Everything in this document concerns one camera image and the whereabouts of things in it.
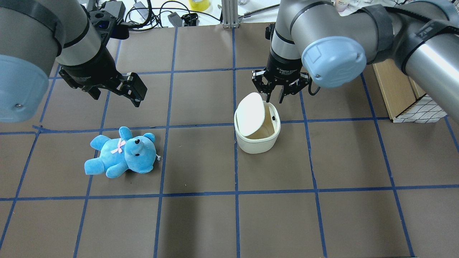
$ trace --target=plastic bottle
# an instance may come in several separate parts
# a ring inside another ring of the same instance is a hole
[[[344,11],[349,5],[350,0],[335,0],[335,8],[338,12]]]
[[[205,11],[210,6],[210,0],[189,0],[192,11]]]

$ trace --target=yellow object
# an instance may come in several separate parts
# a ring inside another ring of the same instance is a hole
[[[210,6],[210,0],[189,0],[192,11],[204,11]]]

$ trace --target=wooden panel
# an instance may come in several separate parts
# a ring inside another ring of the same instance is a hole
[[[416,101],[408,76],[395,66],[392,59],[373,64],[373,68],[389,118],[394,119]]]
[[[419,86],[419,84],[417,84],[411,78],[409,78],[409,81],[411,82],[411,87],[413,88],[413,92],[417,100],[425,95],[425,91]]]

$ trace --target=teddy bear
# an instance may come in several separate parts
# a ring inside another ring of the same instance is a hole
[[[132,137],[131,130],[125,126],[119,128],[119,139],[107,136],[95,137],[90,145],[100,151],[100,156],[84,163],[87,175],[106,173],[108,178],[116,178],[130,169],[140,174],[153,170],[153,163],[159,156],[154,145],[155,136],[146,133]]]

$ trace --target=white lid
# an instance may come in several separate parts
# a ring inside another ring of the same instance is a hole
[[[263,99],[257,92],[252,92],[241,100],[236,109],[237,129],[243,136],[255,133],[264,122]]]

